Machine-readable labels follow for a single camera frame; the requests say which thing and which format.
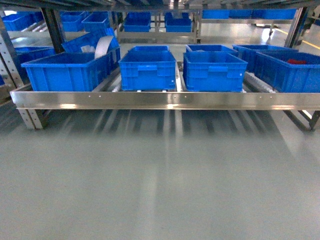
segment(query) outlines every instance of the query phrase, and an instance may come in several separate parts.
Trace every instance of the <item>yellow floor line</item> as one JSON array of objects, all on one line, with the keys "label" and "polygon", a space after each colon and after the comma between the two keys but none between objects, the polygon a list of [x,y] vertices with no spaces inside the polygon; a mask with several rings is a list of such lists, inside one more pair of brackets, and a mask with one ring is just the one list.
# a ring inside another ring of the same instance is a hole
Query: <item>yellow floor line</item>
[{"label": "yellow floor line", "polygon": [[[288,33],[287,33],[286,31],[283,31],[283,30],[281,30],[281,29],[275,28],[274,30],[279,31],[280,33],[283,33],[283,34],[285,34],[285,35],[288,35]],[[302,42],[305,43],[305,44],[308,44],[308,45],[311,46],[311,47],[314,47],[314,48],[320,50],[320,46],[314,45],[313,43],[308,42],[308,41],[306,41],[306,40],[303,40]]]}]

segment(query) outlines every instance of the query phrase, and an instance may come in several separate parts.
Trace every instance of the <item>white paper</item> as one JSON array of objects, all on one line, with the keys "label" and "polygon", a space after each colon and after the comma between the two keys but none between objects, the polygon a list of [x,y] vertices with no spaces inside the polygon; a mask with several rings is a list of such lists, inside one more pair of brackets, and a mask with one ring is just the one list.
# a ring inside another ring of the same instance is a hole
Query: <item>white paper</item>
[{"label": "white paper", "polygon": [[114,36],[103,36],[99,39],[95,48],[94,58],[100,58],[107,54],[108,48]]}]

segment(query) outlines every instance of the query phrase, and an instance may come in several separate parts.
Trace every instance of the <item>blue bin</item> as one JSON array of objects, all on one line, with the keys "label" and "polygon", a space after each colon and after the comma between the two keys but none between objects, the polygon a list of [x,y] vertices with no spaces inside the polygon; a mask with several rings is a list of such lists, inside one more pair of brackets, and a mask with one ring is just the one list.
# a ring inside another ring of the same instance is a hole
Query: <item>blue bin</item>
[{"label": "blue bin", "polygon": [[169,46],[135,46],[129,51],[161,52],[169,51]]},{"label": "blue bin", "polygon": [[[288,60],[306,61],[290,64]],[[320,93],[320,56],[304,52],[258,53],[254,75],[283,93]]]},{"label": "blue bin", "polygon": [[224,45],[189,44],[185,46],[186,52],[227,52],[238,56],[238,51]]},{"label": "blue bin", "polygon": [[296,9],[263,9],[253,10],[252,17],[259,19],[293,19]]},{"label": "blue bin", "polygon": [[172,18],[165,22],[165,29],[167,33],[190,33],[192,22],[189,18]]},{"label": "blue bin", "polygon": [[148,19],[151,20],[150,12],[129,12],[126,19]]},{"label": "blue bin", "polygon": [[19,57],[21,64],[56,54],[55,49],[50,46],[16,47],[15,51]]},{"label": "blue bin", "polygon": [[108,12],[94,12],[82,21],[86,32],[110,28]]},{"label": "blue bin", "polygon": [[203,10],[203,19],[228,19],[230,10]]},{"label": "blue bin", "polygon": [[123,27],[125,32],[149,32],[151,20],[147,18],[126,18]]},{"label": "blue bin", "polygon": [[108,75],[107,55],[61,53],[23,63],[34,91],[89,92]]},{"label": "blue bin", "polygon": [[34,18],[32,14],[11,14],[9,16],[4,16],[2,21],[7,31],[21,31],[32,25],[34,23]]},{"label": "blue bin", "polygon": [[191,92],[241,92],[247,62],[227,52],[186,52],[183,78]]},{"label": "blue bin", "polygon": [[4,84],[5,84],[5,82],[4,82],[3,78],[2,78],[2,76],[0,75],[0,86],[2,86]]},{"label": "blue bin", "polygon": [[239,52],[238,57],[248,62],[247,71],[253,73],[256,66],[257,52],[267,53],[267,52],[298,52],[296,49],[283,47],[283,46],[273,46],[273,45],[233,45],[233,49]]},{"label": "blue bin", "polygon": [[62,12],[61,16],[65,16],[65,15],[80,16],[82,19],[85,19],[90,14],[87,11],[64,11],[64,12]]},{"label": "blue bin", "polygon": [[68,15],[63,14],[61,16],[61,21],[63,25],[63,29],[66,32],[79,32],[84,29],[84,25],[82,23],[82,17],[79,15]]},{"label": "blue bin", "polygon": [[17,14],[24,16],[24,15],[32,15],[32,19],[34,23],[38,23],[44,19],[41,11],[19,11]]},{"label": "blue bin", "polygon": [[176,83],[176,60],[169,51],[150,54],[129,51],[119,61],[122,90],[171,90]]},{"label": "blue bin", "polygon": [[166,12],[164,14],[164,22],[166,22],[168,19],[189,19],[189,13],[188,12],[178,12],[178,16],[173,16],[172,12]]},{"label": "blue bin", "polygon": [[[68,53],[82,53],[81,47],[89,45],[96,48],[99,39],[104,36],[115,36],[115,32],[112,28],[99,29],[99,30],[87,33],[86,35],[77,37],[73,40],[64,42],[62,44],[62,47]],[[110,43],[109,48],[114,49],[117,47],[119,47],[119,43],[116,37],[114,37]]]},{"label": "blue bin", "polygon": [[229,17],[233,19],[250,18],[251,14],[252,14],[251,9],[230,10]]}]

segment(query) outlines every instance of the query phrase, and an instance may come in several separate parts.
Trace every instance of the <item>crate handle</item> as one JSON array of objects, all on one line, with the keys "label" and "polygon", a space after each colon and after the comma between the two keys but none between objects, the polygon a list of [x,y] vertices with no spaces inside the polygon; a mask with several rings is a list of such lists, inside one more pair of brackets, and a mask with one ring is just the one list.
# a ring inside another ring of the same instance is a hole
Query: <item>crate handle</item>
[{"label": "crate handle", "polygon": [[156,71],[158,69],[157,65],[140,65],[138,66],[138,71]]},{"label": "crate handle", "polygon": [[227,66],[209,66],[209,72],[228,72]]}]

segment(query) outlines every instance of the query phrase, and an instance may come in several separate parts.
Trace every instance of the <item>red object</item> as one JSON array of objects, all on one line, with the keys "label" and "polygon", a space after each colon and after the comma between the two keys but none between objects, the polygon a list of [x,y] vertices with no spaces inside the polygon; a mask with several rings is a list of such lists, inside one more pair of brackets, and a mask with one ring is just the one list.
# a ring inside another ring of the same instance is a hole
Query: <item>red object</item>
[{"label": "red object", "polygon": [[297,65],[303,65],[303,64],[307,64],[307,61],[305,60],[295,60],[295,59],[289,59],[287,61],[288,64],[297,64]]}]

